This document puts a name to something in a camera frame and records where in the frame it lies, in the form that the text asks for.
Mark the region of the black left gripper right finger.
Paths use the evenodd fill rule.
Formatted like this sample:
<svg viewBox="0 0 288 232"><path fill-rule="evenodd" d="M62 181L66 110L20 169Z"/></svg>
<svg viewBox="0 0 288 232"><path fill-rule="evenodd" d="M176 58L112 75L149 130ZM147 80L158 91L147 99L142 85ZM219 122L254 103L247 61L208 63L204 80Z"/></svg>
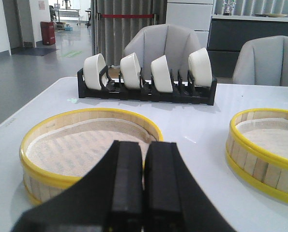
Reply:
<svg viewBox="0 0 288 232"><path fill-rule="evenodd" d="M144 231L234 231L193 178L175 143L150 144L144 185Z"/></svg>

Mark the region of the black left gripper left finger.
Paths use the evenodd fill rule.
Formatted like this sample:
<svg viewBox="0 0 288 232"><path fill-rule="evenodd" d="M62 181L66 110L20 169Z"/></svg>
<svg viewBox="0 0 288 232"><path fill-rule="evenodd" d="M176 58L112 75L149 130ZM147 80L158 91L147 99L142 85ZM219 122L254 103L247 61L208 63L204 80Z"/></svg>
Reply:
<svg viewBox="0 0 288 232"><path fill-rule="evenodd" d="M139 232L142 155L138 143L114 141L83 178L26 211L14 232Z"/></svg>

